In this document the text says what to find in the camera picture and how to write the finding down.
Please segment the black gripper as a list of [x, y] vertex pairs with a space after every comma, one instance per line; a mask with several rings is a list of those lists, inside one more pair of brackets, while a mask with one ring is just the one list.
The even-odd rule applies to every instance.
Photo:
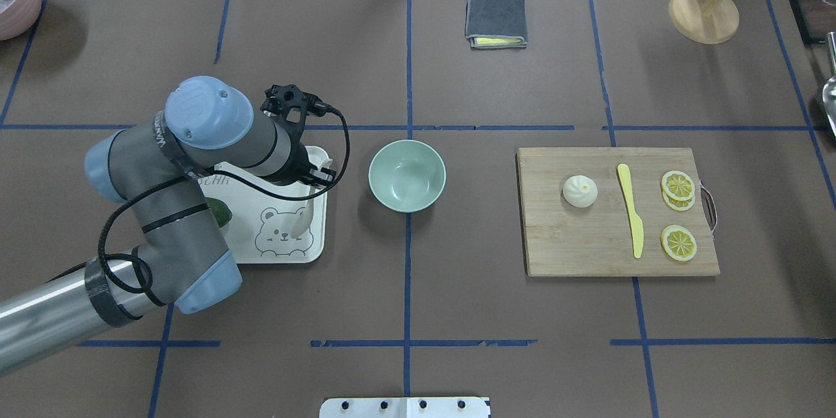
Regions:
[[302, 185], [313, 187], [328, 187], [334, 185], [336, 177], [336, 171], [312, 164], [303, 144], [291, 141], [289, 156], [281, 166], [282, 186], [302, 183]]

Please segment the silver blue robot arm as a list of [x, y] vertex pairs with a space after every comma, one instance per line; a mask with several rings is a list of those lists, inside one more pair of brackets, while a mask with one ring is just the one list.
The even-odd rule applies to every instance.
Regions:
[[233, 295], [242, 276], [199, 180], [236, 166], [274, 185], [302, 183], [316, 197], [342, 173], [310, 162], [301, 138], [310, 116], [341, 112], [296, 85], [273, 85], [260, 108], [212, 76], [170, 93], [147, 123], [114, 133], [86, 154], [90, 185], [118, 204], [95, 255], [2, 303], [2, 374], [41, 361], [144, 314], [183, 314]]

